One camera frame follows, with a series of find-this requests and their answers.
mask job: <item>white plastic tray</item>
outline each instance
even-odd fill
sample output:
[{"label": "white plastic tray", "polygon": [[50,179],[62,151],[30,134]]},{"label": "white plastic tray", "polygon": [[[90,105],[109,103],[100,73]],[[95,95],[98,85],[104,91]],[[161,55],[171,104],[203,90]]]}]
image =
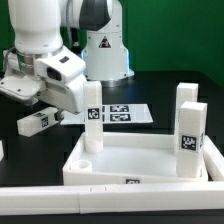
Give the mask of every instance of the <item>white plastic tray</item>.
[{"label": "white plastic tray", "polygon": [[178,177],[173,135],[104,133],[104,150],[84,149],[85,133],[63,167],[64,185],[132,184],[208,181],[205,164],[200,178]]}]

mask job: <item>black table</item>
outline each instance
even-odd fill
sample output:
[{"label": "black table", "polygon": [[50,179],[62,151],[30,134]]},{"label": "black table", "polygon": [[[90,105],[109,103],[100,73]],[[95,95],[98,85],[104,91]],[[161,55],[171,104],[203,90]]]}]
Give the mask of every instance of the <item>black table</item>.
[{"label": "black table", "polygon": [[[103,88],[103,104],[147,103],[154,123],[105,125],[104,131],[173,134],[176,87],[199,83],[199,102],[208,103],[206,134],[224,151],[224,90],[204,74],[192,71],[138,72],[136,80]],[[83,125],[55,125],[31,138],[19,136],[16,121],[48,105],[26,107],[0,95],[0,140],[5,157],[0,162],[0,187],[63,185],[62,167],[84,131]],[[138,212],[92,215],[0,217],[4,223],[223,223],[223,210]]]}]

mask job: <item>tall white block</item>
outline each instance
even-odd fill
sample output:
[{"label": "tall white block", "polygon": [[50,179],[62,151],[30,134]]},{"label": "tall white block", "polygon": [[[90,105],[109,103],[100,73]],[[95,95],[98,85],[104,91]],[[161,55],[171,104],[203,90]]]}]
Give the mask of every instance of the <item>tall white block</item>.
[{"label": "tall white block", "polygon": [[185,102],[180,107],[179,148],[176,154],[178,176],[201,176],[206,115],[205,103]]},{"label": "tall white block", "polygon": [[85,150],[103,150],[102,86],[99,81],[84,83]]},{"label": "tall white block", "polygon": [[178,150],[178,120],[179,110],[184,102],[197,102],[198,98],[198,84],[195,83],[180,83],[177,87],[176,95],[176,115],[175,115],[175,129],[174,129],[174,154]]}]

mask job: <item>green wall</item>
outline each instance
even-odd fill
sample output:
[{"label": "green wall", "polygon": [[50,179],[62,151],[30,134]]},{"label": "green wall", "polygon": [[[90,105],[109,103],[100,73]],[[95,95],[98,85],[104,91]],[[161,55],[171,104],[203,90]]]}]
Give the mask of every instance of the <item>green wall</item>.
[{"label": "green wall", "polygon": [[[124,44],[129,48],[133,70],[195,70],[224,88],[223,0],[121,2]],[[2,50],[13,46],[14,39],[7,0],[1,0],[0,12]]]}]

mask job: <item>white block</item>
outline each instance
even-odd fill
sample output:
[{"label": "white block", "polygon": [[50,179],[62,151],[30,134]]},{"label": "white block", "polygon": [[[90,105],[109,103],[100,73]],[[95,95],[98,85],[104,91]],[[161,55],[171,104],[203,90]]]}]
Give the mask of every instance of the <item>white block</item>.
[{"label": "white block", "polygon": [[99,81],[84,83],[85,150],[103,150],[102,86]]},{"label": "white block", "polygon": [[180,83],[177,87],[176,95],[176,115],[175,115],[175,129],[174,129],[174,153],[178,150],[178,120],[179,109],[186,101],[197,102],[198,98],[198,84],[195,83]]},{"label": "white block", "polygon": [[3,159],[3,157],[4,157],[4,151],[2,147],[2,141],[0,141],[0,161]]},{"label": "white block", "polygon": [[54,107],[48,107],[28,117],[17,121],[18,132],[20,135],[30,137],[38,132],[41,132],[58,121],[55,120],[55,113],[58,110]]},{"label": "white block", "polygon": [[185,102],[179,114],[179,150],[176,154],[176,172],[181,177],[201,176],[203,139],[207,104]]}]

